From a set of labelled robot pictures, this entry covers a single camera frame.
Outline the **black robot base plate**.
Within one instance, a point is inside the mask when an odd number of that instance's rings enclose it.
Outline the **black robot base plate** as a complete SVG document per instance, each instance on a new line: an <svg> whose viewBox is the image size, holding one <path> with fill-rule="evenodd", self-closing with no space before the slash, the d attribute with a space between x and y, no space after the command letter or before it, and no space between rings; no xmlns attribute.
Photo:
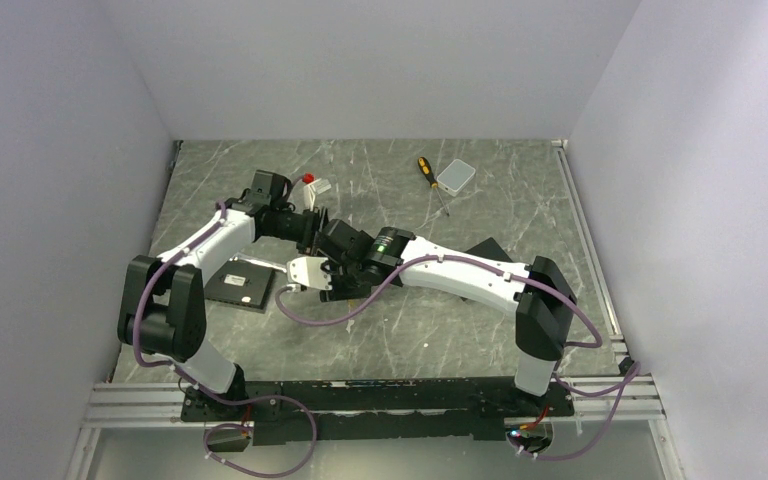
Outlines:
<svg viewBox="0 0 768 480"><path fill-rule="evenodd" d="M510 376L349 381L250 381L252 405L217 402L189 387L185 423L248 420L256 446L320 441L469 437L501 441L516 422L571 417L570 394L551 384L534 396Z"/></svg>

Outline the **black box with label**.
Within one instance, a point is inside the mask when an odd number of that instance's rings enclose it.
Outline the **black box with label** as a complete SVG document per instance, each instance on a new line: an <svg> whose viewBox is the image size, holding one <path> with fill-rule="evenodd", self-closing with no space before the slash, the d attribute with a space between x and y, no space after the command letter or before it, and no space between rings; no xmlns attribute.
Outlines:
<svg viewBox="0 0 768 480"><path fill-rule="evenodd" d="M269 267L229 260L208 280L205 299L263 313L275 274Z"/></svg>

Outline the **silver open-end wrench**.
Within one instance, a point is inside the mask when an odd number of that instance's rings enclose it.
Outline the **silver open-end wrench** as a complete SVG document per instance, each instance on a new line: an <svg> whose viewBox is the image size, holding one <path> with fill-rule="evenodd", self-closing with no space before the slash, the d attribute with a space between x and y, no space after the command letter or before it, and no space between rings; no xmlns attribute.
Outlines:
<svg viewBox="0 0 768 480"><path fill-rule="evenodd" d="M243 253L237 253L233 257L233 259L235 261L243 261L243 262L247 262L247 263L250 263L250 264L253 264L253 265L257 265L257 266L261 266L261 267L264 267L264 268L270 268L272 270L275 270L275 271L278 271L278 272L282 272L282 273L287 273L288 272L288 268L287 268L287 264L286 263L279 263L279 262L275 262L275 261L271 261L271 260L261 259L261 258L257 258L257 257L251 256L251 255L246 255L246 254L243 254Z"/></svg>

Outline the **yellow black screwdriver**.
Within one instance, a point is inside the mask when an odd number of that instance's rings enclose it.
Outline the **yellow black screwdriver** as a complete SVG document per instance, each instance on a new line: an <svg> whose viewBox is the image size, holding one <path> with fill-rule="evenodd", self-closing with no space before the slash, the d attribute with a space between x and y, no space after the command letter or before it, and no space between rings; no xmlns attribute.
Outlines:
<svg viewBox="0 0 768 480"><path fill-rule="evenodd" d="M439 199L441 206L443 208L444 214L447 217L450 217L451 216L450 210L445 200L443 199L442 194L440 193L439 183L436 179L436 176L431 168L429 161L424 156L420 156L417 159L417 166L419 171L423 175L424 179L428 183L429 188L436 194L437 198Z"/></svg>

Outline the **white square box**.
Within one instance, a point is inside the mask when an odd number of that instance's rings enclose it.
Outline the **white square box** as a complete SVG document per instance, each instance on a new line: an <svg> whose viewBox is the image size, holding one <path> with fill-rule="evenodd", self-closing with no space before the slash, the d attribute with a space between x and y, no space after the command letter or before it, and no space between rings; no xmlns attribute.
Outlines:
<svg viewBox="0 0 768 480"><path fill-rule="evenodd" d="M474 178L476 169L461 159L454 159L437 175L438 187L456 197Z"/></svg>

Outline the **black flat rectangular pad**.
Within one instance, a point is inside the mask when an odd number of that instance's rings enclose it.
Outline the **black flat rectangular pad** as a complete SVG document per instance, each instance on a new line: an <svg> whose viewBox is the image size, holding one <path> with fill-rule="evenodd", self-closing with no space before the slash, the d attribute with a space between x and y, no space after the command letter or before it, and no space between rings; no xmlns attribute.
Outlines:
<svg viewBox="0 0 768 480"><path fill-rule="evenodd" d="M475 246L465 250L465 253L495 262L512 262L512 259L508 253L493 237L486 238Z"/></svg>

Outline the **aluminium frame rail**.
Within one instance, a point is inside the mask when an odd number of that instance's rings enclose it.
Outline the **aluminium frame rail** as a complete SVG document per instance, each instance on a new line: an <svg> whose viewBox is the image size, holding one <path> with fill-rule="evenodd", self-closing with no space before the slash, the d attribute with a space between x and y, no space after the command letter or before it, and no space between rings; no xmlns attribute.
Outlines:
<svg viewBox="0 0 768 480"><path fill-rule="evenodd" d="M176 383L99 383L90 393L82 426L178 427L182 424L184 397Z"/></svg>

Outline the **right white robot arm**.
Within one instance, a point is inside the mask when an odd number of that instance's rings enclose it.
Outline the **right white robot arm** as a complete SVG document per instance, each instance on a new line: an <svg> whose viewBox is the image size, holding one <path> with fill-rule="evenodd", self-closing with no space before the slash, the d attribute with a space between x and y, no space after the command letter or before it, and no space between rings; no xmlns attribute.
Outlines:
<svg viewBox="0 0 768 480"><path fill-rule="evenodd" d="M328 258L334 274L326 301L364 298L393 284L439 290L513 317L519 356L512 404L524 415L548 404L549 383L577 304L554 261L542 256L529 264L487 259L394 227L371 237L341 220L330 221L313 248Z"/></svg>

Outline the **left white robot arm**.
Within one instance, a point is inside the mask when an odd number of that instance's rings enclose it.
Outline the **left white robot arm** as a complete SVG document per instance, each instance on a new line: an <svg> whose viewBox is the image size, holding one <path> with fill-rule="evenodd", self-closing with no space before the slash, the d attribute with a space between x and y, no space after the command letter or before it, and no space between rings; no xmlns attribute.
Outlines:
<svg viewBox="0 0 768 480"><path fill-rule="evenodd" d="M224 420L247 406L243 369L207 338L205 284L235 254L262 237L313 249L328 212L298 209L290 201L295 181L269 171L255 172L237 198L217 202L215 212L178 246L157 257L138 255L128 264L117 336L131 346L143 368L165 367L208 395L208 407Z"/></svg>

